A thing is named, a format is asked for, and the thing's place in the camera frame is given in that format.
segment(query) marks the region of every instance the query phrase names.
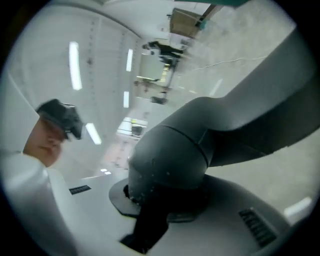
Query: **vent grille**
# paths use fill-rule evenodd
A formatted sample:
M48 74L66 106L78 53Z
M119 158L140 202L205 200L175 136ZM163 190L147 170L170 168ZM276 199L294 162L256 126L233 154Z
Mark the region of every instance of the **vent grille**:
M253 209L242 210L239 215L260 247L265 247L277 238Z
M91 187L84 185L84 186L70 188L69 191L70 191L71 195L75 195L75 194L78 194L78 193L81 193L81 192L84 192L84 191L87 191L90 189L91 189Z

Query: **vr headset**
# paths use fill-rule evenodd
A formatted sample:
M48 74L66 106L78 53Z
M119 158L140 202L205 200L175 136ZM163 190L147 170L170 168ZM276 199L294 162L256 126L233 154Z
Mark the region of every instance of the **vr headset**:
M40 105L36 112L61 128L67 140L70 140L70 133L78 140L83 137L84 123L74 105L61 103L55 98Z

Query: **floor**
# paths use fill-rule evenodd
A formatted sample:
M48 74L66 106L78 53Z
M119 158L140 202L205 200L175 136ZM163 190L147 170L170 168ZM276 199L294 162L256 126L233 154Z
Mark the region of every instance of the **floor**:
M206 22L173 76L168 104L153 104L151 129L188 101L230 92L295 28L268 0L253 0L233 9L223 7ZM278 211L318 196L320 130L306 139L260 159L222 167L207 174L236 182Z

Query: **gray robot arm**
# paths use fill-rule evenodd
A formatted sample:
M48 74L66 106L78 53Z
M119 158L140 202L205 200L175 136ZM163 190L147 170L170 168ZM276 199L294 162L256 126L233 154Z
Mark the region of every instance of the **gray robot arm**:
M192 100L139 141L129 160L130 196L139 201L155 182L195 189L208 167L260 158L303 139L320 126L318 75L295 30L227 96Z

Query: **white ceiling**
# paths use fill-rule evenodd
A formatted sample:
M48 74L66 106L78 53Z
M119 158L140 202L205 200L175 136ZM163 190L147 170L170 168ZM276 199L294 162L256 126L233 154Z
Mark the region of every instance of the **white ceiling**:
M69 42L79 44L83 88L72 89ZM85 123L94 123L101 139L89 135L63 145L54 165L66 180L91 176L130 108L123 107L124 91L132 103L133 82L140 65L140 38L97 13L70 6L50 5L28 25L8 62L22 94L36 108L57 98L76 105ZM128 49L133 49L132 70L126 71Z

